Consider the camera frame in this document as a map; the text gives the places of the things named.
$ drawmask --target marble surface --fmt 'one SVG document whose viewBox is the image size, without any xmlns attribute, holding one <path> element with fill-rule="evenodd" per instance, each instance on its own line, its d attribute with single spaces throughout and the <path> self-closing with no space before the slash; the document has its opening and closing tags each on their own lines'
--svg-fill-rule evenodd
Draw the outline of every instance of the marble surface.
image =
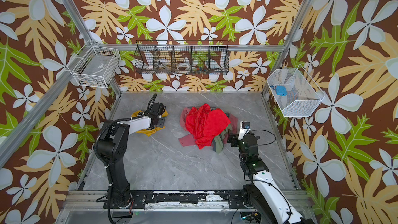
<svg viewBox="0 0 398 224">
<path fill-rule="evenodd" d="M 122 95 L 113 119 L 130 117 L 146 109 L 153 93 L 125 93 Z M 126 177 L 131 189 L 147 190 L 206 190 L 241 189 L 247 182 L 239 166 L 236 147 L 224 146 L 220 154 L 212 147 L 199 150 L 197 146 L 182 147 L 178 138 L 188 134 L 179 124 L 184 107 L 208 103 L 230 112 L 239 120 L 249 121 L 252 130 L 272 131 L 259 93 L 159 93 L 156 102 L 166 106 L 166 128 L 151 137 L 134 133 L 129 136 L 124 156 Z M 274 138 L 266 132 L 260 135 L 259 144 Z M 277 143 L 260 146 L 259 154 L 270 169 L 281 189 L 294 189 L 292 178 L 283 162 Z M 95 158 L 83 190 L 107 189 L 103 164 Z"/>
</svg>

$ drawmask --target brown wallpaper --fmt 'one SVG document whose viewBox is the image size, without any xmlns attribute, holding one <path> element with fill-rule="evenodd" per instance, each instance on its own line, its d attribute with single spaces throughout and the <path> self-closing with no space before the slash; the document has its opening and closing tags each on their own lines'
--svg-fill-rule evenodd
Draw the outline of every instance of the brown wallpaper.
<svg viewBox="0 0 398 224">
<path fill-rule="evenodd" d="M 312 6 L 283 67 L 306 67 L 327 99 L 287 118 L 271 97 L 288 156 L 320 223 L 397 223 L 398 0 Z"/>
<path fill-rule="evenodd" d="M 53 223 L 68 190 L 76 189 L 114 93 L 69 83 L 1 169 L 0 220 L 32 210 L 32 223 Z"/>
<path fill-rule="evenodd" d="M 97 42 L 184 39 L 223 45 L 283 44 L 302 0 L 227 1 L 74 0 Z M 270 52 L 232 52 L 224 76 L 140 75 L 133 54 L 121 52 L 116 79 L 124 91 L 261 91 L 277 57 Z"/>
<path fill-rule="evenodd" d="M 253 29 L 253 14 L 256 9 L 264 6 L 266 11 L 259 13 L 258 22 L 271 21 L 265 25 L 262 31 L 267 37 L 262 36 L 262 44 L 278 44 L 290 30 L 292 21 L 296 16 L 297 10 L 302 0 L 74 0 L 78 6 L 84 20 L 94 20 L 96 24 L 88 25 L 93 33 L 99 36 L 103 42 L 115 43 L 118 33 L 117 28 L 125 32 L 123 27 L 128 27 L 127 32 L 131 42 L 137 39 L 155 40 L 162 31 L 148 30 L 147 21 L 151 18 L 160 19 L 160 9 L 164 6 L 170 9 L 170 24 L 180 20 L 186 21 L 184 25 L 177 28 L 184 40 L 200 40 L 205 34 L 204 28 L 212 32 L 212 27 L 216 30 L 212 32 L 213 39 L 229 40 L 230 44 L 241 43 L 239 41 L 243 34 L 248 31 L 239 32 L 236 30 L 235 23 L 240 19 L 247 19 L 251 22 Z M 126 44 L 128 40 L 119 39 Z M 254 44 L 260 44 L 259 38 L 252 37 Z"/>
<path fill-rule="evenodd" d="M 61 0 L 1 0 L 0 9 L 3 143 L 83 42 Z M 54 223 L 113 102 L 111 89 L 68 84 L 0 170 L 1 223 Z"/>
</svg>

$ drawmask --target red cloth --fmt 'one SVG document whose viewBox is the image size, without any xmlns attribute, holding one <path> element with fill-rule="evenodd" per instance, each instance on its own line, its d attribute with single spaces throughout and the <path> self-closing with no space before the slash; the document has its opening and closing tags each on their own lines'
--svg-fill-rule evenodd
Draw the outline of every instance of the red cloth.
<svg viewBox="0 0 398 224">
<path fill-rule="evenodd" d="M 210 110 L 208 104 L 199 109 L 192 107 L 189 112 L 185 127 L 196 139 L 196 144 L 201 150 L 205 146 L 211 146 L 214 137 L 219 135 L 231 123 L 221 109 Z"/>
</svg>

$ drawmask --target pink cloth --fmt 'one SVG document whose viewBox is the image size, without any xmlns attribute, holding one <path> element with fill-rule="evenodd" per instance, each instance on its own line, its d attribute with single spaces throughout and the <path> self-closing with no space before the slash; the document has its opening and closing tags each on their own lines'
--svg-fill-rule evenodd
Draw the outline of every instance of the pink cloth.
<svg viewBox="0 0 398 224">
<path fill-rule="evenodd" d="M 181 116 L 180 116 L 180 125 L 182 128 L 184 128 L 184 130 L 186 131 L 186 127 L 185 127 L 185 119 L 189 113 L 191 109 L 189 107 L 185 107 L 184 110 L 182 110 Z M 229 120 L 231 121 L 231 125 L 232 125 L 232 132 L 236 133 L 237 132 L 237 126 L 238 126 L 238 118 L 236 118 L 234 115 L 229 114 Z M 183 147 L 185 146 L 192 146 L 192 145 L 196 145 L 196 140 L 193 137 L 192 134 L 188 134 L 182 138 L 178 139 L 179 142 L 181 143 L 181 145 Z M 223 143 L 226 144 L 226 141 L 228 140 L 228 135 L 225 135 L 224 139 L 223 139 Z"/>
<path fill-rule="evenodd" d="M 182 110 L 181 116 L 180 116 L 180 126 L 184 128 L 184 130 L 187 132 L 187 128 L 185 127 L 185 119 L 187 118 L 187 115 L 191 111 L 190 107 L 185 107 L 184 110 Z"/>
</svg>

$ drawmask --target white mesh basket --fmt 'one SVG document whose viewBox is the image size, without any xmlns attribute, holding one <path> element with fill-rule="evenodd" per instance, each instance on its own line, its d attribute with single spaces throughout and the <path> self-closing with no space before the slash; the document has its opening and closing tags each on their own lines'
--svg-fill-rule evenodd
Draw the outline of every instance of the white mesh basket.
<svg viewBox="0 0 398 224">
<path fill-rule="evenodd" d="M 307 78 L 296 68 L 277 69 L 267 78 L 268 86 L 284 117 L 309 117 L 326 96 L 308 72 L 303 70 Z M 318 92 L 311 86 L 311 80 L 319 89 Z M 276 86 L 285 87 L 286 95 L 278 95 Z"/>
<path fill-rule="evenodd" d="M 116 68 L 119 66 L 120 53 L 117 49 L 92 46 L 83 54 L 76 67 L 71 71 L 80 86 L 107 88 Z"/>
</svg>

